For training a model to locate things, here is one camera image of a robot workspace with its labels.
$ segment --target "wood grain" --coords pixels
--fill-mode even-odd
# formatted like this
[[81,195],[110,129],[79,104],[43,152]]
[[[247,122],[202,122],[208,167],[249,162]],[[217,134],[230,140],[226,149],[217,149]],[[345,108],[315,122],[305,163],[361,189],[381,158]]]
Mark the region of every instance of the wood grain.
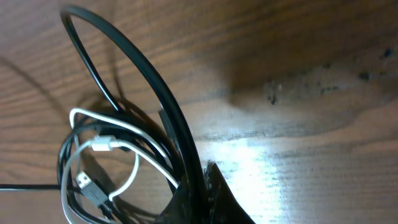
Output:
[[[55,183],[68,111],[99,98],[60,22],[68,3],[111,21],[154,64],[203,166],[217,162],[256,223],[397,223],[394,0],[1,1],[2,183]],[[159,123],[133,64],[74,22],[110,90]],[[116,185],[132,169],[132,154],[94,156]],[[167,184],[141,167],[123,198],[160,212]],[[66,223],[57,192],[2,193],[0,208],[2,223]]]

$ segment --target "cable bundle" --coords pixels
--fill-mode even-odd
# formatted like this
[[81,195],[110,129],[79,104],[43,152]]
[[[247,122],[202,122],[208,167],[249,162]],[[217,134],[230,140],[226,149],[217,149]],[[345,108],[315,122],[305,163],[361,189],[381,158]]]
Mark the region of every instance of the cable bundle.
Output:
[[[78,125],[75,126],[74,120],[75,116],[78,113],[85,115],[85,117],[80,122],[78,122]],[[94,121],[88,124],[83,124],[83,122],[88,118],[93,118]],[[136,153],[136,161],[134,163],[134,168],[131,172],[130,177],[128,178],[128,180],[124,185],[122,185],[119,189],[111,192],[110,194],[102,193],[104,191],[100,189],[100,187],[98,189],[98,192],[93,193],[93,191],[91,191],[91,194],[96,194],[97,197],[100,194],[106,194],[106,200],[100,202],[97,206],[103,212],[105,217],[107,217],[110,220],[113,219],[111,215],[112,213],[119,220],[126,219],[123,218],[119,212],[117,212],[117,209],[114,207],[112,202],[113,198],[121,194],[132,184],[132,181],[134,180],[139,168],[140,156],[148,160],[156,169],[158,169],[163,175],[166,176],[166,178],[170,183],[170,188],[172,189],[172,191],[174,191],[175,188],[178,187],[178,183],[181,179],[181,176],[178,177],[175,176],[173,170],[179,167],[178,163],[179,161],[176,161],[175,157],[172,157],[173,149],[170,147],[166,147],[169,144],[163,141],[161,136],[151,136],[143,129],[140,129],[133,124],[129,124],[127,122],[112,118],[110,116],[105,116],[103,114],[94,113],[79,108],[71,110],[70,124],[73,129],[62,145],[62,148],[60,150],[60,157],[57,164],[58,183],[61,185],[63,211],[65,213],[67,220],[70,223],[74,223],[74,221],[70,216],[69,207],[78,217],[80,217],[82,220],[86,222],[109,223],[109,221],[107,220],[96,218],[90,215],[89,213],[85,212],[84,209],[82,209],[82,207],[78,203],[74,192],[67,191],[67,189],[74,189],[72,184],[73,183],[72,175],[70,175],[70,166],[72,165],[73,161],[78,160],[80,152],[86,149],[87,147],[92,147],[94,151],[110,151],[116,147],[125,147]],[[154,155],[138,142],[129,142],[122,139],[116,139],[114,136],[97,136],[94,139],[90,139],[80,145],[79,140],[77,138],[78,135],[81,134],[83,131],[89,129],[97,131],[98,134],[104,129],[110,131],[112,130],[123,131],[127,134],[130,134],[134,138],[142,140],[142,142],[146,143],[149,146],[149,148],[154,152]],[[76,151],[71,155],[71,148],[73,141],[75,141],[76,144]]]
[[[166,123],[169,123],[170,125],[170,127],[166,127],[166,130],[170,133],[169,136],[173,136],[174,144],[179,150],[178,152],[174,150],[169,140],[163,137],[163,135],[157,130],[148,127],[146,123],[143,123],[139,119],[129,117],[124,112],[96,71],[77,35],[71,16],[77,16],[80,19],[93,24],[101,32],[106,34],[143,74],[144,78],[155,91],[155,94],[163,107],[162,116],[166,120]],[[67,6],[61,11],[61,19],[71,41],[100,90],[111,103],[115,113],[94,113],[78,108],[71,110],[70,122],[72,131],[62,144],[57,161],[58,184],[1,184],[0,190],[61,190],[63,210],[70,223],[74,223],[74,221],[70,217],[69,208],[75,213],[75,215],[87,223],[115,223],[116,221],[114,221],[113,215],[122,223],[130,223],[126,216],[124,216],[121,211],[114,206],[113,198],[123,192],[134,180],[138,170],[139,157],[143,157],[166,176],[172,192],[177,188],[182,177],[185,176],[188,182],[190,201],[192,202],[192,207],[195,208],[195,212],[197,212],[197,218],[201,219],[206,217],[209,211],[208,197],[205,190],[205,181],[203,179],[203,172],[201,170],[201,164],[195,143],[193,142],[188,124],[185,121],[177,101],[156,69],[127,37],[100,16],[80,7]],[[75,124],[75,115],[77,113],[82,113],[85,116]],[[93,118],[93,121],[91,123],[86,123],[88,118]],[[80,145],[78,135],[83,131],[90,129],[95,130],[99,136]],[[129,136],[132,140],[125,141],[123,139],[117,139],[114,136],[103,136],[101,134],[103,132],[122,132],[124,134],[122,136]],[[154,154],[150,153],[140,142],[146,144]],[[73,143],[76,144],[76,151],[71,154]],[[78,160],[80,152],[86,147],[92,147],[94,150],[100,151],[110,151],[114,147],[120,147],[121,149],[132,150],[137,153],[136,163],[131,176],[120,189],[107,194],[101,188],[100,183],[92,180],[84,172],[77,175],[76,182],[79,187],[73,186],[70,166],[74,160]],[[91,202],[98,206],[106,219],[94,217],[81,207],[78,197],[76,198],[75,194],[83,194],[89,199],[89,194],[85,194],[87,188],[90,188],[90,192],[96,193],[97,197],[92,199]]]

